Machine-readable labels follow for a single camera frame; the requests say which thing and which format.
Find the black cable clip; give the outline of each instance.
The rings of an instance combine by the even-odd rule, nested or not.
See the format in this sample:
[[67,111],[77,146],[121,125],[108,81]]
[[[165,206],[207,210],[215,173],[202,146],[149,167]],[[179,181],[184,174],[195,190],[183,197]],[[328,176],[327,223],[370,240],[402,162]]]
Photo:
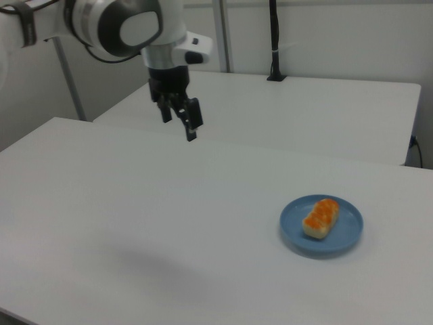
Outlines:
[[24,36],[24,46],[28,47],[36,44],[36,26],[33,9],[25,2],[15,1],[3,7],[12,7],[20,17],[22,34]]

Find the white tabletop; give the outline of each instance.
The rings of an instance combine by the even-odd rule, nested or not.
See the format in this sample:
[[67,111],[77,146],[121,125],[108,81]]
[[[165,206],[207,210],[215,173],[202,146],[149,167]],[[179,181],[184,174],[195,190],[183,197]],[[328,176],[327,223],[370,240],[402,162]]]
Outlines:
[[[198,137],[367,162],[406,160],[421,87],[414,84],[191,72],[190,97],[200,100]],[[181,135],[163,124],[148,86],[95,123]]]
[[[54,119],[0,153],[0,307],[44,325],[431,324],[433,172]],[[309,259],[290,201],[360,243]]]

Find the black strap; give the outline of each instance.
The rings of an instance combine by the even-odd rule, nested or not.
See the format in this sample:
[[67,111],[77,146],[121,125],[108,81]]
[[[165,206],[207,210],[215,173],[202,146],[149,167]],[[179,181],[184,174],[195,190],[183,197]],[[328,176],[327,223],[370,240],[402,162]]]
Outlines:
[[65,10],[64,10],[64,19],[66,26],[70,30],[70,32],[75,36],[74,25],[72,23],[72,11],[74,10],[75,0],[66,0],[65,1]]
[[5,7],[13,7],[21,20],[22,34],[24,35],[24,46],[28,47],[36,44],[36,26],[33,9],[25,2],[16,1]]

